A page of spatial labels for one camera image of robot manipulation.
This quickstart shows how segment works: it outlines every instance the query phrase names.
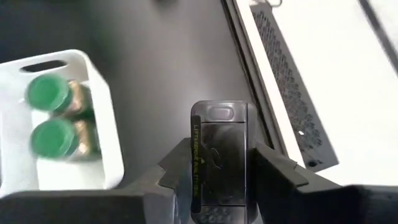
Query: green vial cap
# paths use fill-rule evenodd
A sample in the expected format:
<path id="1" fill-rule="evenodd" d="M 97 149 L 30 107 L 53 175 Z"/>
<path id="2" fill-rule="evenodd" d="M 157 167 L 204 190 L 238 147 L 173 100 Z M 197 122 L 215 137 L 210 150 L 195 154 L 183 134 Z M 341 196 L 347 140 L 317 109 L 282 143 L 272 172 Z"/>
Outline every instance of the green vial cap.
<path id="1" fill-rule="evenodd" d="M 33 130 L 30 145 L 38 156 L 57 159 L 75 152 L 79 145 L 79 136 L 71 121 L 51 119 Z"/>
<path id="2" fill-rule="evenodd" d="M 72 97 L 68 81 L 56 75 L 41 75 L 33 79 L 26 91 L 28 104 L 44 111 L 62 112 L 68 108 Z"/>

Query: black table surface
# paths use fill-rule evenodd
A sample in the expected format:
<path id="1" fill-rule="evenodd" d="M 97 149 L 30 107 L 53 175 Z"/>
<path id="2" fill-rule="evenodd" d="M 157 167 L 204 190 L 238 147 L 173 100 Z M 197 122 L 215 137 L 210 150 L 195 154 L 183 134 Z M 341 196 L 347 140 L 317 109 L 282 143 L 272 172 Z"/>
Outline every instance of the black table surface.
<path id="1" fill-rule="evenodd" d="M 252 100 L 221 1 L 0 1 L 0 63 L 86 52 L 109 83 L 121 187 L 190 135 L 199 100 Z"/>

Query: plastic container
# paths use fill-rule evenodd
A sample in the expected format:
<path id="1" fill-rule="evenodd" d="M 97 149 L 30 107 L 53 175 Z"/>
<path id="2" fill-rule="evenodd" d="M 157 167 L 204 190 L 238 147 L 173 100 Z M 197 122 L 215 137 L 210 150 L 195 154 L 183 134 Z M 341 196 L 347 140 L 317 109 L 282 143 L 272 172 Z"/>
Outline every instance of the plastic container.
<path id="1" fill-rule="evenodd" d="M 39 72 L 22 69 L 54 60 L 66 65 Z M 74 79 L 90 88 L 101 160 L 55 161 L 39 158 L 31 151 L 30 134 L 50 114 L 33 110 L 25 102 L 25 89 L 35 77 L 47 73 Z M 118 185 L 124 166 L 112 105 L 109 86 L 79 50 L 0 64 L 0 197 L 27 190 L 110 189 Z"/>

